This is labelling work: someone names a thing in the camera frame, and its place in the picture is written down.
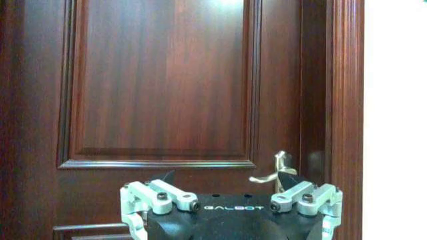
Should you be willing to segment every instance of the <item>lever handle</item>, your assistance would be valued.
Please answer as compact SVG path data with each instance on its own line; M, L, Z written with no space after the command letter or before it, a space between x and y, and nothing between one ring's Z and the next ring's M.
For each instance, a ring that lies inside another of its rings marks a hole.
M276 192L283 192L284 190L283 190L282 183L279 181L279 173L296 175L298 171L286 166L286 160L288 161L292 160L292 156L287 154L286 151L278 152L278 154L274 157L275 157L275 173L263 177L251 176L248 180L256 184L266 184L272 181L276 181Z

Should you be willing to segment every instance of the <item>wood grain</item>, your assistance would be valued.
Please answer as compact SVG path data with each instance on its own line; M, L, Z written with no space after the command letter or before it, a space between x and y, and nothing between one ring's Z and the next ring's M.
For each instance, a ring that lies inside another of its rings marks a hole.
M362 239L364 0L334 2L331 182L344 192L336 239Z
M246 158L248 23L243 0L76 2L71 159Z
M262 13L259 158L286 150L299 161L302 2L263 1Z
M331 162L327 135L331 104L331 69L328 50L328 1L304 0L302 6L302 93L300 93L300 171L315 183L326 183L327 165Z

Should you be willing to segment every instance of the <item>bolt head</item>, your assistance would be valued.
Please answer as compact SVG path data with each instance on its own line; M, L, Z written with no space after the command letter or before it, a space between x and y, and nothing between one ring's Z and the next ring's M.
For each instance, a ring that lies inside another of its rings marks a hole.
M276 203L275 201L271 202L271 205L270 205L270 209L274 213L278 213L280 211L280 205L279 203Z
M192 211L192 212L199 212L199 210L200 210L200 202L199 201L193 201L192 203L191 203L191 206L189 206L189 210Z
M157 199L159 199L160 201L168 200L168 194L167 194L165 192L159 192L159 194L157 194Z
M314 201L315 201L315 197L314 197L314 195L311 195L310 193L306 193L306 194L302 196L302 200L303 200L306 203L312 204Z

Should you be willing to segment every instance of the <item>wooden door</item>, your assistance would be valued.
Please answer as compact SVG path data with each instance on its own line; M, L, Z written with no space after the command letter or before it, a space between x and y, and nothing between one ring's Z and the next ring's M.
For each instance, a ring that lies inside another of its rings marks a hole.
M300 156L299 0L7 9L8 236L124 234L120 187L171 169L191 192L274 192L248 177Z

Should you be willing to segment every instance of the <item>door trim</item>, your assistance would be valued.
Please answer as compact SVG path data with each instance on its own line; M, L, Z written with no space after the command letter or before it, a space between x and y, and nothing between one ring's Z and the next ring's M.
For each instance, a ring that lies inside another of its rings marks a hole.
M344 192L338 240L362 239L363 119L364 119L364 0L332 4L332 84L330 182Z

